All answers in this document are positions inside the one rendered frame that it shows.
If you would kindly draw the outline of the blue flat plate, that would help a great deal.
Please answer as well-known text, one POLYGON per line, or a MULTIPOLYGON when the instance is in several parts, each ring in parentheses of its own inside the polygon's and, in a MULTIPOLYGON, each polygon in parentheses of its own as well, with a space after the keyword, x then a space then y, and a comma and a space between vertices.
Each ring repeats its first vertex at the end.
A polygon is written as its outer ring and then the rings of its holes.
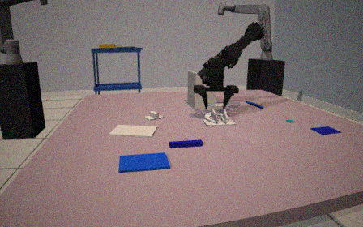
POLYGON ((145 153, 120 156, 119 173, 143 172, 158 169, 170 169, 165 153, 145 153))

